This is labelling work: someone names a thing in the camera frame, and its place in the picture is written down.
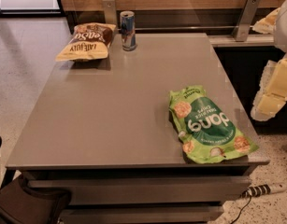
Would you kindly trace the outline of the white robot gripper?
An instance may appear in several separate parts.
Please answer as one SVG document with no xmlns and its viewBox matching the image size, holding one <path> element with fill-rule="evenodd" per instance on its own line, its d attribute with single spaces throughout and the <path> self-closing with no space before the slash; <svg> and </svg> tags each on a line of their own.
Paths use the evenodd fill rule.
<svg viewBox="0 0 287 224">
<path fill-rule="evenodd" d="M 274 36 L 274 45 L 286 52 L 278 62 L 268 61 L 260 79 L 260 90 L 252 103 L 251 117 L 257 121 L 274 118 L 287 103 L 287 0 L 257 21 L 252 30 Z"/>
</svg>

